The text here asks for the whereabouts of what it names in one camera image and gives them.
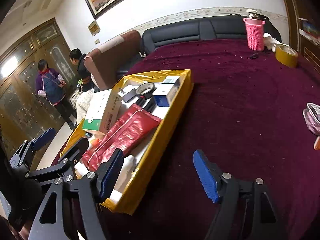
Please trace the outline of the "yellow tape roll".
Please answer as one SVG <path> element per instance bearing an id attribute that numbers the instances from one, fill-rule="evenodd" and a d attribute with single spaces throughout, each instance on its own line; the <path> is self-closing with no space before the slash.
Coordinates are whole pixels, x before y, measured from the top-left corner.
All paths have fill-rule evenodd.
<path id="1" fill-rule="evenodd" d="M 283 65 L 295 68 L 298 63 L 298 53 L 290 46 L 278 44 L 275 53 L 276 59 Z"/>

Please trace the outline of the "black leather sofa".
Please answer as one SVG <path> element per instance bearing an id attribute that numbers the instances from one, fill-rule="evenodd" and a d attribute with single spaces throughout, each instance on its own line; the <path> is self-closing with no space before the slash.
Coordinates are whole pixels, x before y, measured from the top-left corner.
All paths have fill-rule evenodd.
<path id="1" fill-rule="evenodd" d="M 214 16 L 165 24 L 144 31 L 140 39 L 141 57 L 125 75 L 151 71 L 191 69 L 197 76 L 245 64 L 253 67 L 249 57 L 266 66 L 271 51 L 254 51 L 247 46 L 243 16 Z"/>

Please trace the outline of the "person in purple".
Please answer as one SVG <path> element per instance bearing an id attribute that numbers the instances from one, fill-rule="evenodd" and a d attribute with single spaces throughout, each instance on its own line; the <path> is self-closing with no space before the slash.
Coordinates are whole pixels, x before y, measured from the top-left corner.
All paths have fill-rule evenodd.
<path id="1" fill-rule="evenodd" d="M 62 75 L 53 68 L 48 67 L 48 62 L 41 59 L 38 62 L 38 75 L 35 81 L 36 94 L 46 98 L 56 108 L 63 120 L 67 122 L 73 131 L 76 125 L 70 119 L 72 115 L 76 119 L 76 112 L 67 100 L 64 86 L 66 85 Z"/>

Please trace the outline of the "yellow tray box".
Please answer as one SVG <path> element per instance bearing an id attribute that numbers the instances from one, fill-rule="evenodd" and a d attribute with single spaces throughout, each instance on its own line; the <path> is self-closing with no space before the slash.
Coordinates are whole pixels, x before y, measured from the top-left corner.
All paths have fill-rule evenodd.
<path id="1" fill-rule="evenodd" d="M 127 213 L 129 215 L 134 213 L 145 193 L 146 186 L 159 163 L 167 143 L 172 136 L 194 84 L 191 70 L 183 69 L 153 71 L 127 75 L 122 77 L 121 80 L 118 81 L 112 88 L 112 90 L 117 92 L 117 94 L 120 96 L 121 100 L 121 107 L 117 116 L 118 120 L 127 111 L 127 109 L 129 109 L 129 107 L 136 102 L 136 100 L 132 100 L 129 103 L 125 103 L 124 96 L 120 94 L 120 90 L 136 90 L 139 85 L 147 82 L 153 82 L 155 86 L 157 86 L 157 84 L 161 83 L 167 76 L 179 76 L 180 87 L 170 107 L 156 106 L 155 110 L 152 112 L 152 115 L 161 118 L 160 124 L 129 153 L 129 155 L 133 155 L 136 158 L 137 166 L 132 172 L 131 178 L 126 185 L 119 202 L 114 203 L 109 197 L 102 204 L 112 212 Z M 85 131 L 82 129 L 84 119 L 85 118 L 83 118 L 83 120 L 80 122 L 80 125 L 76 128 L 75 132 L 73 132 L 65 149 L 60 154 L 62 158 L 65 157 L 65 153 L 67 153 L 67 151 L 75 144 L 77 139 L 85 137 Z M 97 140 L 89 139 L 88 149 L 96 145 L 104 138 L 105 135 L 106 134 L 101 135 Z M 82 158 L 80 159 L 80 162 L 76 164 L 76 169 L 81 177 L 85 176 L 89 172 L 95 172 L 87 169 L 82 162 Z"/>

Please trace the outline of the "wooden shelf cabinet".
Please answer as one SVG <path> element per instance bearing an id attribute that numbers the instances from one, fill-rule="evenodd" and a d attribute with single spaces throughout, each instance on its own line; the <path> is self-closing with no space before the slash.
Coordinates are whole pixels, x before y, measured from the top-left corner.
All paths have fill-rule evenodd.
<path id="1" fill-rule="evenodd" d="M 319 68 L 319 12 L 309 0 L 284 0 L 290 46 Z"/>

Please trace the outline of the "white green medicine box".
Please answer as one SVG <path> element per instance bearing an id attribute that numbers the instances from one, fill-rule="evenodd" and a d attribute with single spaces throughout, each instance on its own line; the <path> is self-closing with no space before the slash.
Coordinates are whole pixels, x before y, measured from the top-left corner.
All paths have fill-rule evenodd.
<path id="1" fill-rule="evenodd" d="M 116 122 L 120 107 L 120 96 L 112 89 L 94 93 L 82 129 L 96 135 L 106 134 Z"/>

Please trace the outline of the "small gold wall plaque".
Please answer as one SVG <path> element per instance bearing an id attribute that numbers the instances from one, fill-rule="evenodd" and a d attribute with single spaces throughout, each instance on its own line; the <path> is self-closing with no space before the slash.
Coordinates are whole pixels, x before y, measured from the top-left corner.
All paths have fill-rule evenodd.
<path id="1" fill-rule="evenodd" d="M 97 24 L 96 21 L 93 21 L 92 23 L 90 23 L 88 25 L 88 29 L 89 29 L 89 32 L 91 33 L 92 36 L 95 36 L 99 32 L 101 32 L 101 29 L 100 29 L 100 27 L 99 27 L 99 25 Z"/>

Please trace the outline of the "red foil packet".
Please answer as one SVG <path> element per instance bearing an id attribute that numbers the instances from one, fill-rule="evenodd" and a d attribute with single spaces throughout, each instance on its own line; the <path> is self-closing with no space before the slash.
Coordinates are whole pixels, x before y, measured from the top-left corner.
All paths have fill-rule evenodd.
<path id="1" fill-rule="evenodd" d="M 110 159 L 116 149 L 120 149 L 127 157 L 160 122 L 161 118 L 132 104 L 104 138 L 83 154 L 82 162 L 89 171 L 96 171 L 101 163 Z"/>

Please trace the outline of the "maroon table cloth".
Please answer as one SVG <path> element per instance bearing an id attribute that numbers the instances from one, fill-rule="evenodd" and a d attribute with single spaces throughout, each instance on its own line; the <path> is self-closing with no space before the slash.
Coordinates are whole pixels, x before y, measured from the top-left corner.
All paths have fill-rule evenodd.
<path id="1" fill-rule="evenodd" d="M 266 183 L 287 239 L 319 239 L 319 152 L 304 121 L 319 103 L 319 74 L 270 51 L 252 58 L 245 40 L 163 46 L 130 74 L 189 69 L 194 88 L 133 215 L 103 210 L 109 239 L 204 239 L 217 211 L 193 166 L 193 152 L 237 179 Z"/>

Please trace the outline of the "white small bottle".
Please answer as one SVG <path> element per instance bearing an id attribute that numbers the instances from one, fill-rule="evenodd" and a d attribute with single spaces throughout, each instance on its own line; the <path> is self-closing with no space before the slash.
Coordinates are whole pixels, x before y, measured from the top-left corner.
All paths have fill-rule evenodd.
<path id="1" fill-rule="evenodd" d="M 136 158 L 133 155 L 129 155 L 128 157 L 124 158 L 124 164 L 121 168 L 120 174 L 110 196 L 110 200 L 112 200 L 112 202 L 119 202 L 123 191 L 131 178 L 131 174 L 136 166 Z"/>

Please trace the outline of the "small black clip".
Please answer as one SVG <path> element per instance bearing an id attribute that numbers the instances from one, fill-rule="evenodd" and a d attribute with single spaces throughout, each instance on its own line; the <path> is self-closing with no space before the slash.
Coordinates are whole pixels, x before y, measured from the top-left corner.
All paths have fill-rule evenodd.
<path id="1" fill-rule="evenodd" d="M 259 57 L 259 54 L 258 54 L 258 53 L 254 53 L 254 54 L 252 54 L 252 55 L 249 57 L 249 59 L 255 60 L 255 59 L 257 59 L 258 57 Z"/>

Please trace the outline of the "ornate wooden door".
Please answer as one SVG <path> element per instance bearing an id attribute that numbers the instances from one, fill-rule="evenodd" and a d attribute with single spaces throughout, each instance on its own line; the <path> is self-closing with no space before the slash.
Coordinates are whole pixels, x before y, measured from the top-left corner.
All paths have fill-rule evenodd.
<path id="1" fill-rule="evenodd" d="M 70 48 L 54 18 L 23 35 L 1 55 L 1 132 L 11 158 L 25 140 L 54 128 L 58 138 L 35 154 L 31 169 L 50 165 L 71 130 L 59 112 L 36 92 L 38 62 L 44 59 L 59 72 L 70 96 L 78 73 L 69 59 Z"/>

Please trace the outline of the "pink white plastic container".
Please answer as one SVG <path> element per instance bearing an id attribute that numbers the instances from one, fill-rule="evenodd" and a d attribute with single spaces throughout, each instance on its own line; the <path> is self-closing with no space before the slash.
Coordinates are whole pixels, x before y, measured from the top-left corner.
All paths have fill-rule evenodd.
<path id="1" fill-rule="evenodd" d="M 317 104 L 308 102 L 303 110 L 303 117 L 307 128 L 314 135 L 320 135 L 320 107 Z"/>

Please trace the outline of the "black tape roll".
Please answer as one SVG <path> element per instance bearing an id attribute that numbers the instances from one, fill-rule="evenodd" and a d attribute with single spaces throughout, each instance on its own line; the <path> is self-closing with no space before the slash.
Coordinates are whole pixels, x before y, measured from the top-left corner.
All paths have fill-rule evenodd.
<path id="1" fill-rule="evenodd" d="M 136 96 L 143 97 L 144 99 L 149 99 L 152 97 L 155 89 L 156 87 L 153 82 L 143 83 L 136 88 Z"/>

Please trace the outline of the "white orange medicine box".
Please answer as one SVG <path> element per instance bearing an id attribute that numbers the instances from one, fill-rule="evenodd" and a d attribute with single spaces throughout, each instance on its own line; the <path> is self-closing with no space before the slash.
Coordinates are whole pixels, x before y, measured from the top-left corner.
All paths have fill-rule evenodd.
<path id="1" fill-rule="evenodd" d="M 314 145 L 313 145 L 314 150 L 320 150 L 320 136 L 317 137 Z"/>

